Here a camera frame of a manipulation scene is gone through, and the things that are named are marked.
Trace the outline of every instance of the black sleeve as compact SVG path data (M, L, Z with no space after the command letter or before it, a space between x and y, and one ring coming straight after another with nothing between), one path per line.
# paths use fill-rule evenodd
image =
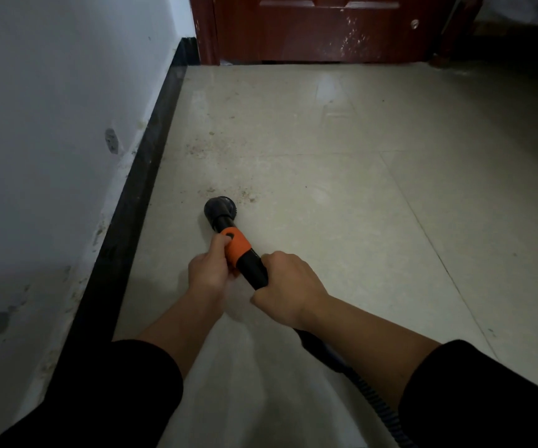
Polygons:
M465 341L444 344L422 362L399 415L420 448L538 446L538 386Z
M89 373L0 436L1 447L155 447L182 399L175 361L152 344L110 343Z

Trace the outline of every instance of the red door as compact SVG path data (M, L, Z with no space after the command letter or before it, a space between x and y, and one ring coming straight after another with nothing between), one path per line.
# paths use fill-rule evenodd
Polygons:
M220 59L425 59L455 0L215 0Z

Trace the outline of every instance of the vacuum cleaner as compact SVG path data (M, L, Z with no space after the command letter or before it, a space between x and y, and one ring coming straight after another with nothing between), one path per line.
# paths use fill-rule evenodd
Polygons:
M267 286L269 283L267 269L260 256L252 249L250 242L235 226L234 219L237 213L235 203L227 196L217 196L207 201L204 213L215 232L231 237L231 242L225 248L225 256L230 265L237 269L255 290ZM296 329L295 331L304 349L331 370L345 375L355 385L401 448L416 447L402 431L397 412L393 411L329 345L308 331Z

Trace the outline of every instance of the vacuum handle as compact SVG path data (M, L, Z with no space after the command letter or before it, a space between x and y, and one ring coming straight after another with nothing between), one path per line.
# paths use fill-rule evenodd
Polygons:
M240 256L236 263L236 268L240 271L243 277L246 278L255 291L269 285L267 269L265 265L263 265L259 255L252 248ZM328 345L315 335L304 330L294 330L298 333L303 348L326 367L337 373L342 373L348 369L348 365L346 365L346 363L344 363L344 361Z

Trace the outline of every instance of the orange grip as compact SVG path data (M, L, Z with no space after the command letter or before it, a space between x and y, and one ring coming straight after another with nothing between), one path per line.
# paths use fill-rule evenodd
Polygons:
M225 257L228 262L235 268L235 264L240 259L240 256L245 254L247 251L252 249L250 242L244 237L242 231L240 231L235 226L230 226L225 228L220 234L227 236L231 234L232 240L225 247Z

